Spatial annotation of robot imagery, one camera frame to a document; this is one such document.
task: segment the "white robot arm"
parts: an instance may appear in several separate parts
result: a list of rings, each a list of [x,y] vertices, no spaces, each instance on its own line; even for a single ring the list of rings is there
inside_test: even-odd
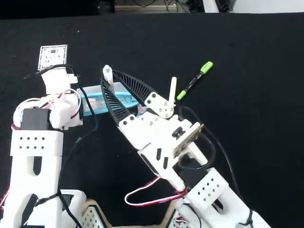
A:
[[[194,186],[186,186],[176,172],[177,163],[185,157],[195,159],[202,166],[208,163],[194,142],[204,125],[192,124],[173,115],[176,79],[173,79],[170,99],[166,100],[132,76],[114,70],[113,76],[148,109],[140,116],[130,114],[115,98],[109,83],[102,80],[102,92],[109,112],[152,172],[166,179],[177,191],[186,191],[177,202],[176,209],[192,227],[270,227],[245,205],[215,168],[205,167],[206,175]]]

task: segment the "black table surface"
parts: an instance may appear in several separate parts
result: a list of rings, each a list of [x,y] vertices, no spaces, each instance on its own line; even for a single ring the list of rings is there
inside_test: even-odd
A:
[[[105,64],[168,97],[206,61],[214,67],[180,104],[191,107],[220,139],[246,204],[273,227],[303,224],[304,14],[149,14],[0,21],[0,192],[10,181],[14,108],[45,94],[32,75],[40,46],[68,44],[67,62],[83,86],[97,85]],[[63,189],[83,190],[118,225],[160,223],[168,204],[132,208],[124,195],[153,174],[115,127],[99,115],[99,130],[65,167]],[[93,122],[65,133],[63,160]],[[227,163],[215,167],[227,181]],[[130,200],[173,194],[165,181]]]

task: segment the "light blue object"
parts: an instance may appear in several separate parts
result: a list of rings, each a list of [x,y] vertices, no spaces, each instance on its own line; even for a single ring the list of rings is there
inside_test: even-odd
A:
[[[100,85],[84,87],[84,91],[89,98],[90,104],[95,114],[108,112]],[[131,108],[138,105],[138,101],[121,85],[120,82],[114,83],[114,91],[116,97],[123,103],[126,108]],[[91,111],[85,100],[85,96],[79,89],[77,92],[80,94],[82,102],[84,104],[84,116],[91,115]]]

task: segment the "cable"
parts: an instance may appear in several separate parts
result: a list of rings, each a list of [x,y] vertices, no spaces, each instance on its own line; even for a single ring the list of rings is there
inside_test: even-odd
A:
[[[141,191],[143,189],[147,189],[148,187],[152,186],[155,182],[157,182],[158,180],[160,179],[160,177],[157,177],[155,178],[154,180],[152,180],[151,182],[147,183],[146,185],[134,190],[134,191],[131,191],[130,193],[126,194],[126,196],[124,197],[124,201],[126,204],[128,205],[131,205],[131,206],[134,206],[134,207],[146,207],[146,206],[150,206],[150,205],[153,205],[153,204],[159,204],[159,203],[164,203],[164,202],[167,202],[167,201],[172,201],[172,200],[176,200],[176,199],[179,199],[181,197],[183,197],[186,193],[187,193],[187,188],[185,188],[184,191],[182,192],[178,192],[179,193],[178,195],[175,195],[175,196],[169,196],[169,197],[166,197],[166,198],[163,198],[163,199],[156,199],[156,200],[153,200],[153,201],[149,201],[149,202],[145,202],[145,203],[130,203],[128,202],[128,197],[131,196],[132,194],[138,192],[138,191]]]
[[[147,4],[147,5],[141,5],[141,4],[138,4],[136,0],[133,0],[134,4],[137,5],[137,6],[140,6],[140,7],[147,7],[147,6],[150,6],[152,5],[154,2],[156,2],[157,0],[152,0],[151,3]]]
[[[181,161],[178,161],[178,166],[180,166],[182,169],[188,169],[188,170],[201,170],[201,169],[208,169],[212,166],[214,160],[215,160],[215,157],[216,157],[216,149],[215,149],[215,146],[213,144],[213,142],[206,136],[204,135],[203,133],[200,133],[199,136],[204,139],[208,144],[209,144],[209,147],[211,149],[211,155],[210,155],[210,158],[208,159],[207,163],[206,164],[203,164],[199,167],[189,167],[189,166],[183,166]]]
[[[2,206],[2,204],[4,203],[5,199],[7,198],[8,194],[10,192],[10,187],[8,187],[8,189],[6,190],[5,194],[3,195],[3,197],[0,200],[0,207]]]
[[[193,211],[193,213],[198,217],[198,219],[199,219],[199,228],[201,228],[201,220],[200,220],[200,217],[199,217],[199,215],[196,213],[196,211],[194,210],[194,208],[193,208],[190,204],[188,204],[188,203],[184,203],[183,205],[188,206],[188,207]]]
[[[186,107],[186,106],[180,106],[180,108],[179,108],[179,112],[180,112],[181,118],[183,118],[182,109],[185,109],[185,110],[189,111],[189,112],[196,118],[196,120],[197,120],[198,122],[202,123],[202,121],[201,121],[200,118],[196,115],[196,113],[195,113],[192,109],[190,109],[189,107]],[[225,159],[226,159],[226,161],[227,161],[228,167],[229,167],[229,169],[230,169],[230,174],[231,174],[231,177],[232,177],[232,182],[233,182],[235,191],[236,191],[238,197],[239,197],[242,201],[244,201],[244,200],[243,200],[243,197],[242,197],[242,195],[241,195],[241,192],[240,192],[240,190],[239,190],[238,183],[237,183],[237,179],[236,179],[236,177],[235,177],[235,174],[234,174],[234,171],[233,171],[231,162],[230,162],[230,160],[229,160],[229,158],[228,158],[228,155],[227,155],[227,153],[226,153],[224,147],[223,147],[222,144],[219,142],[219,140],[217,139],[217,137],[215,137],[215,135],[214,135],[206,126],[204,126],[204,128],[205,128],[206,132],[207,132],[207,133],[208,133],[208,134],[217,142],[218,147],[219,147],[220,150],[223,152],[223,154],[224,154],[224,156],[225,156]]]
[[[173,2],[173,0],[171,0],[169,3],[168,3],[168,5],[166,4],[166,0],[164,0],[164,4],[165,4],[165,6],[166,6],[166,11],[169,11],[169,6],[170,6],[170,4]]]

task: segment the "green marker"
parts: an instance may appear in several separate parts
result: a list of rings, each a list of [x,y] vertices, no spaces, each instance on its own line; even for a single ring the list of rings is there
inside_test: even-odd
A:
[[[207,62],[205,65],[203,65],[203,67],[200,69],[199,74],[196,75],[186,86],[186,88],[184,88],[180,94],[177,96],[177,100],[180,101],[188,92],[189,89],[191,89],[192,86],[194,86],[194,84],[203,76],[205,75],[213,66],[212,62]]]

